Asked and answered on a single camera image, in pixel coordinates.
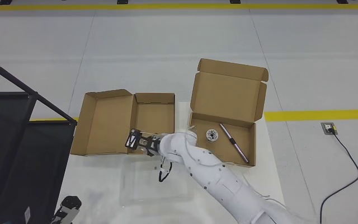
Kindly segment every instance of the table surface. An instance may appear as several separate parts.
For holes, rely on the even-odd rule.
[[[188,102],[176,104],[176,131],[187,128]],[[265,118],[256,122],[256,166],[232,166],[261,194],[284,203]],[[158,157],[143,155],[70,155],[58,203],[76,195],[82,207],[76,223],[237,223],[185,171],[174,164],[158,181]]]

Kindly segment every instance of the yellow tape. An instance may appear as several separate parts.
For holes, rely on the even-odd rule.
[[[349,120],[358,119],[358,110],[317,110],[265,112],[267,122],[300,120]]]
[[[33,10],[358,10],[358,4],[73,4],[9,5],[0,11]]]

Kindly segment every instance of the electrical outlet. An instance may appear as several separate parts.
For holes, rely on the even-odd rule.
[[[338,135],[338,131],[337,131],[337,128],[334,123],[332,123],[332,122],[321,123],[321,126],[322,126],[322,129],[323,129],[323,132],[325,135],[328,135],[328,136],[333,135],[332,132],[328,131],[330,128],[333,128],[335,130],[335,134]]]

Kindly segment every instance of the small robot part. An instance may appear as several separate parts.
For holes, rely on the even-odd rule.
[[[215,142],[219,138],[219,133],[215,129],[209,129],[206,132],[206,140],[208,142]]]

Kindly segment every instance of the brown cardboard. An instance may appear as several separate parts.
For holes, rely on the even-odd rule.
[[[71,154],[138,153],[125,147],[132,128],[149,133],[173,133],[174,94],[132,95],[127,90],[86,93]]]
[[[191,125],[197,127],[197,145],[211,150],[224,162],[243,166],[256,164],[256,125],[262,118],[266,68],[217,60],[201,59],[195,75],[191,98]],[[229,142],[219,123],[223,123],[236,140],[249,163],[245,163]],[[206,131],[215,129],[219,139],[206,141]]]

